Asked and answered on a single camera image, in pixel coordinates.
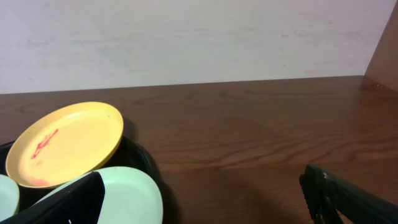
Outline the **light green plate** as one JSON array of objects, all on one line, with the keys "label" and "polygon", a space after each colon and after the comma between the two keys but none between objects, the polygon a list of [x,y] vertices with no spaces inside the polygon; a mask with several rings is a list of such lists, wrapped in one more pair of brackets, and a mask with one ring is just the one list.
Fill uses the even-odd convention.
[{"label": "light green plate", "polygon": [[1,221],[15,215],[19,210],[19,187],[6,175],[1,175],[0,182]]},{"label": "light green plate", "polygon": [[[102,168],[94,172],[101,175],[105,187],[104,201],[97,223],[162,223],[164,214],[162,196],[157,184],[146,173],[123,166]],[[38,202],[89,173],[62,184]]]}]

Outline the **black round tray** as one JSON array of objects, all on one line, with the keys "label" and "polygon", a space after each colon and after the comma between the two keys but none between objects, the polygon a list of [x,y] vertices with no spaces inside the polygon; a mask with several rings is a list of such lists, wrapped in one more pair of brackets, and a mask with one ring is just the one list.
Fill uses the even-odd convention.
[{"label": "black round tray", "polygon": [[[157,165],[151,155],[138,143],[125,136],[122,137],[116,152],[100,168],[113,166],[133,167],[149,175],[156,183],[161,181]],[[20,199],[18,211],[21,212],[29,208],[51,191],[52,189],[35,189],[19,186]]]}]

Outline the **yellow plate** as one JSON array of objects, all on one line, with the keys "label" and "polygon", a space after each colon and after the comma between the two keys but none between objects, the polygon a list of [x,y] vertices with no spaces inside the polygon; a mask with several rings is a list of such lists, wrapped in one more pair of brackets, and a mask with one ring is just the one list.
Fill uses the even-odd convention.
[{"label": "yellow plate", "polygon": [[6,157],[6,174],[23,187],[56,188],[103,166],[118,148],[123,130],[121,112],[107,103],[60,108],[16,139]]}]

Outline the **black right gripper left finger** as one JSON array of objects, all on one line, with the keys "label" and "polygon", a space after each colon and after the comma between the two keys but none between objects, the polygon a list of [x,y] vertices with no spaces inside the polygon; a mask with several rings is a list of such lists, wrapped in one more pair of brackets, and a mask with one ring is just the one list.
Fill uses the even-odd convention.
[{"label": "black right gripper left finger", "polygon": [[97,224],[104,196],[105,187],[101,175],[91,172],[2,223]]}]

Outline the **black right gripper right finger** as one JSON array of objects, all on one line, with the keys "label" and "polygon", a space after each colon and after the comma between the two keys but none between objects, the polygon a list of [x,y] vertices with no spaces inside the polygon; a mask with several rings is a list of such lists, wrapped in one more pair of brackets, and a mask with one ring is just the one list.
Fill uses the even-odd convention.
[{"label": "black right gripper right finger", "polygon": [[314,223],[397,224],[397,205],[327,172],[307,165],[300,186]]}]

